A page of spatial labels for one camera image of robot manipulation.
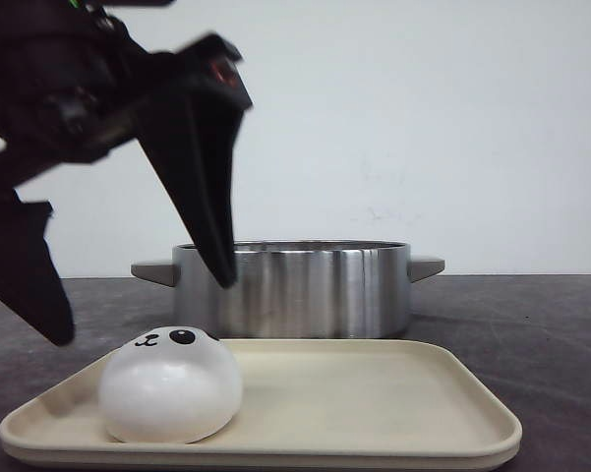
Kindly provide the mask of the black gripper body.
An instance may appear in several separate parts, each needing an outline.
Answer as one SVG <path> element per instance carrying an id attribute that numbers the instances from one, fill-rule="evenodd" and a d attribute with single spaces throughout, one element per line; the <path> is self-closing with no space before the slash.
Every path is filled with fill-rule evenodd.
<path id="1" fill-rule="evenodd" d="M 215 33 L 149 52 L 104 1 L 0 1 L 0 196 L 138 141 L 161 172 L 228 166 L 249 97 Z"/>

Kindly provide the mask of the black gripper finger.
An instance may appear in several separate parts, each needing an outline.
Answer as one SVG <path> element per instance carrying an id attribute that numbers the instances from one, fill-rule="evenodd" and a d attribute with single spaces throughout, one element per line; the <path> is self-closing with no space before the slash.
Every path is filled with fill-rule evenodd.
<path id="1" fill-rule="evenodd" d="M 72 309 L 44 239 L 53 208 L 0 195 L 0 301 L 57 346 L 72 342 Z"/>
<path id="2" fill-rule="evenodd" d="M 166 97 L 137 114 L 137 139 L 194 246 L 223 288 L 237 280 L 231 181 L 244 112 L 207 98 Z"/>

